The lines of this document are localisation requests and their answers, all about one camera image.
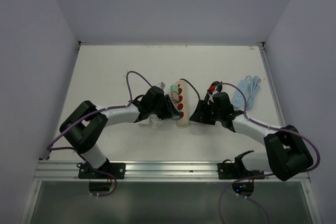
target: gray floor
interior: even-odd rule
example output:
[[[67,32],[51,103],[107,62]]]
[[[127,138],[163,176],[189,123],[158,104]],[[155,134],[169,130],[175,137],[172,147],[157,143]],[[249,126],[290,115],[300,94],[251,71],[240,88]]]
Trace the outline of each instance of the gray floor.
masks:
[[[32,219],[40,223],[221,223],[223,183],[119,183],[111,196],[89,196],[88,182],[44,182]],[[272,223],[312,223],[300,183],[258,183],[252,197]],[[267,223],[264,212],[232,190],[223,198],[227,223]]]

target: black clamp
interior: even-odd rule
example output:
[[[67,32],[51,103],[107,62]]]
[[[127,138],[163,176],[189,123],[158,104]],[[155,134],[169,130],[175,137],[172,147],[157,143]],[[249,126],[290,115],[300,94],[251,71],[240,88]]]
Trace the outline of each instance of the black clamp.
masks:
[[[250,176],[263,175],[264,172],[260,172],[258,170],[249,171],[244,167],[242,158],[251,152],[253,151],[247,151],[247,152],[241,153],[240,155],[235,157],[234,163],[227,162],[230,160],[224,160],[222,163],[218,163],[217,164],[218,178],[219,179],[239,179],[239,178],[246,178]]]
[[[147,119],[150,114],[157,115],[161,120],[180,116],[180,112],[174,107],[169,95],[164,95],[164,91],[155,86],[148,89],[141,101],[134,101],[133,105],[140,112],[135,123]]]
[[[189,118],[196,123],[215,125],[219,121],[224,128],[235,132],[233,120],[243,114],[243,111],[235,111],[226,92],[217,93],[212,96],[213,101],[199,100],[195,112]]]

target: green piece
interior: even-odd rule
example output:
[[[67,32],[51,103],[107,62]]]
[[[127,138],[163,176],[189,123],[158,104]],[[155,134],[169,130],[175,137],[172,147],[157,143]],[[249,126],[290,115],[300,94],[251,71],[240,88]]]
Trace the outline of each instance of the green piece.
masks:
[[[170,92],[171,93],[176,93],[176,94],[178,94],[178,91],[179,89],[178,89],[178,86],[177,85],[175,85],[175,84],[173,84],[173,85],[171,85],[170,86]]]
[[[181,118],[181,116],[180,115],[175,115],[175,116],[172,116],[172,119],[173,120],[178,120],[178,119],[180,119]]]

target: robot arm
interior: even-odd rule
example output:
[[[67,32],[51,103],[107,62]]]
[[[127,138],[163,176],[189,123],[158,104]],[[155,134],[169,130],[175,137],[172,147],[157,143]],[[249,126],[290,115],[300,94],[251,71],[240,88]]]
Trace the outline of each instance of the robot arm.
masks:
[[[63,132],[81,117],[98,111],[102,106],[95,106],[90,101],[79,105],[75,111],[64,121],[60,127]],[[90,165],[100,171],[106,172],[109,160],[96,144],[102,130],[118,123],[135,123],[145,120],[150,114],[156,114],[160,119],[180,116],[180,112],[174,107],[168,95],[159,87],[151,87],[141,101],[133,101],[125,108],[105,110],[88,118],[85,126],[79,123],[67,132],[64,137],[72,145],[75,151],[83,156]]]
[[[313,165],[313,159],[302,138],[297,135],[274,131],[253,123],[265,124],[248,117],[243,111],[235,111],[225,92],[212,96],[213,103],[199,101],[191,121],[214,125],[216,121],[232,132],[247,135],[265,146],[266,152],[248,151],[238,155],[234,163],[223,163],[222,170],[234,173],[235,178],[253,175],[253,171],[273,172],[279,179],[286,181]],[[283,129],[298,132],[294,126],[287,125]]]
[[[227,93],[220,92],[212,96],[213,102],[199,101],[190,121],[215,125],[217,121],[222,126],[236,133],[244,134],[265,146],[266,152],[248,151],[238,155],[232,163],[222,163],[222,169],[227,174],[234,173],[234,178],[243,178],[253,171],[273,172],[279,179],[285,181],[304,171],[313,164],[313,159],[303,140],[293,134],[270,130],[252,123],[246,119],[243,111],[234,111]],[[95,106],[85,101],[77,107],[60,127],[60,132],[74,124],[84,115],[97,111],[101,106]],[[65,138],[75,151],[82,155],[90,165],[100,171],[108,171],[109,160],[104,156],[96,142],[104,127],[118,123],[136,123],[145,120],[150,114],[156,114],[159,119],[180,116],[170,97],[164,95],[159,87],[151,87],[141,101],[121,109],[106,110],[88,118],[89,124],[77,124],[65,134]],[[284,129],[297,132],[288,125]]]

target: white enclosure wall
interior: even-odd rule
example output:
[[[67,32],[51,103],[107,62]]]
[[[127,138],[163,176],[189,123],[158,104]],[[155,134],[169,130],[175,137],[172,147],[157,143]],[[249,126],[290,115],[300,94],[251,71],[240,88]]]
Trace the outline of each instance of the white enclosure wall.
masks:
[[[57,0],[90,44],[266,41],[290,0]]]
[[[0,3],[0,223],[18,223],[55,132],[77,42],[56,0]]]
[[[322,156],[311,173],[324,223],[336,223],[336,0],[291,0],[266,43],[287,123],[314,140]]]

